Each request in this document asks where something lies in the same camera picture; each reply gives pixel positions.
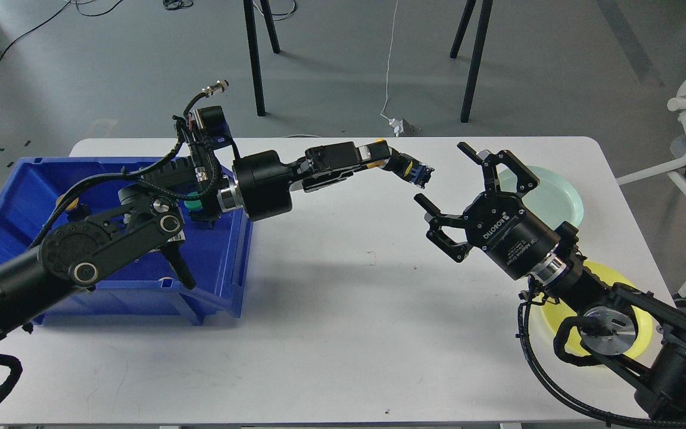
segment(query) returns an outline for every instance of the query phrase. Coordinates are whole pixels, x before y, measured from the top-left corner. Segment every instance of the yellow plate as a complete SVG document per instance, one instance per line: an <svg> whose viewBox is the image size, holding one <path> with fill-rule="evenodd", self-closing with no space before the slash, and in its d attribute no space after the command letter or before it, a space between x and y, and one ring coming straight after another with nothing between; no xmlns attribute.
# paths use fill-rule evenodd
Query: yellow plate
<svg viewBox="0 0 686 429"><path fill-rule="evenodd" d="M584 261L584 266L590 269L594 274L598 275L600 280L606 282L608 285L621 282L631 286L632 288L635 287L632 285L632 282L630 282L629 279L609 266L605 266L601 263L596 263L590 260ZM636 359L637 356L642 354L642 352L647 349L647 346L650 345L650 339L653 337L653 317L651 317L648 312L645 312L645 310L637 309L637 307L632 308L637 316L637 324L639 325L637 329L637 339L634 341L634 345L632 345L632 347L629 348L629 350L627 350L624 354L629 356L629 358ZM560 323L565 318L576 315L568 305L563 303L552 304L551 302L548 302L544 306L539 307L539 309L541 309L542 315L544 315L544 320L547 321L547 326L550 327L553 336L557 332ZM568 337L566 347L571 353L579 356L586 356L588 353L583 347L581 347L579 344L580 342L581 336L579 335L579 332L577 332L576 328L572 329L571 334Z"/></svg>

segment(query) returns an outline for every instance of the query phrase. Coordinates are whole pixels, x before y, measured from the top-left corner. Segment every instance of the gray floor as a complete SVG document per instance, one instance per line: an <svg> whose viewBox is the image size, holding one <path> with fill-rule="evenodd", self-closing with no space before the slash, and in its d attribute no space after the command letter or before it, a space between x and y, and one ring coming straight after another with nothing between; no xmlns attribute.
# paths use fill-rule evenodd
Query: gray floor
<svg viewBox="0 0 686 429"><path fill-rule="evenodd" d="M0 47L62 5L0 0ZM67 156L87 136L173 136L171 115L217 78L231 84L215 102L235 136L387 136L379 112L394 5L299 0L277 22L281 55L259 21L267 117L255 115L240 2L195 0L182 11L123 2L103 17L68 8L0 65L0 189L10 162ZM462 6L398 4L387 114L425 136L591 136L616 176L670 160L681 126L665 103L686 77L686 0L498 0L469 124L459 113L477 17L460 57L448 59ZM623 192L676 291L686 279L686 199L665 176Z"/></svg>

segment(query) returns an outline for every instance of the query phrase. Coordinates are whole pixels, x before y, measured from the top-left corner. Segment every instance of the plate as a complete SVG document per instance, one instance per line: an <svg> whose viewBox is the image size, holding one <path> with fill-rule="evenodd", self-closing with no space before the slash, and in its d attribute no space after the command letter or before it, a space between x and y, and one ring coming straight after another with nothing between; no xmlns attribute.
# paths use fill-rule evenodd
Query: plate
<svg viewBox="0 0 686 429"><path fill-rule="evenodd" d="M579 227L584 219L584 204L573 185L552 170L537 166L528 169L539 178L539 186L523 197L523 204L552 229L564 220ZM504 192L515 192L517 176L510 169L500 171L499 185Z"/></svg>
<svg viewBox="0 0 686 429"><path fill-rule="evenodd" d="M594 261L584 261L584 266L590 269L597 277L608 285L613 285L615 282L621 282L634 288L634 285L624 277L620 272L615 271L615 269L609 266L602 265L601 263L596 263ZM637 356L642 354L648 345L650 345L650 340L653 337L653 316L650 313L645 312L645 310L637 309L637 307L632 307L634 309L634 314L637 316L637 339L634 340L634 344L629 350L624 353L629 358L636 359ZM575 316L575 312L570 309L568 305L563 303L552 304L547 302L543 306L537 306L537 309L541 309L542 315L544 315L544 320L547 326L552 331L552 336L555 336L560 323L569 316ZM566 343L566 348L571 352L579 356L586 356L588 353L579 344L581 342L581 336L577 332L576 328L571 329L571 334L568 337L568 342Z"/></svg>

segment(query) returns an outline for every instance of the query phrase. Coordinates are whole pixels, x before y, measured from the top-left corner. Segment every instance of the power adapter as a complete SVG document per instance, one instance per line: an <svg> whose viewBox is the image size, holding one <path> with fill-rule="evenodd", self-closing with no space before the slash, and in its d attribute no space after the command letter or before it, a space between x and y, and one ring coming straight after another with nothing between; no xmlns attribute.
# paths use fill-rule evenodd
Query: power adapter
<svg viewBox="0 0 686 429"><path fill-rule="evenodd" d="M393 128L393 135L397 138L408 138L417 133L414 125L409 124L406 119L389 119L388 124Z"/></svg>

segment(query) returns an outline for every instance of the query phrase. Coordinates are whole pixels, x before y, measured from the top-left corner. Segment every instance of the white power cable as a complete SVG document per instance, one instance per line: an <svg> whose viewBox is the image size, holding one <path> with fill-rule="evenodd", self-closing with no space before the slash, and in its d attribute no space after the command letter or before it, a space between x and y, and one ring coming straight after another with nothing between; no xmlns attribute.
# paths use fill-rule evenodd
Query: white power cable
<svg viewBox="0 0 686 429"><path fill-rule="evenodd" d="M261 8L256 5L255 0L253 2L253 6L258 9L258 13L261 14L261 16L264 16L264 11L261 10ZM288 19L289 17L293 16L294 13L298 10L298 3L296 3L296 0L293 0L293 8L291 8L291 11L289 11L286 14L272 14L272 21L284 21Z"/></svg>
<svg viewBox="0 0 686 429"><path fill-rule="evenodd" d="M386 69L386 102L383 103L383 110L381 110L381 116L384 117L385 119L389 120L390 122L390 117L387 117L384 115L386 111L386 106L388 105L388 75L390 73L390 57L391 57L391 52L393 51L393 33L395 30L395 12L398 10L398 0L395 0L395 8L393 8L393 23L391 24L391 44L390 47L388 48L388 67Z"/></svg>

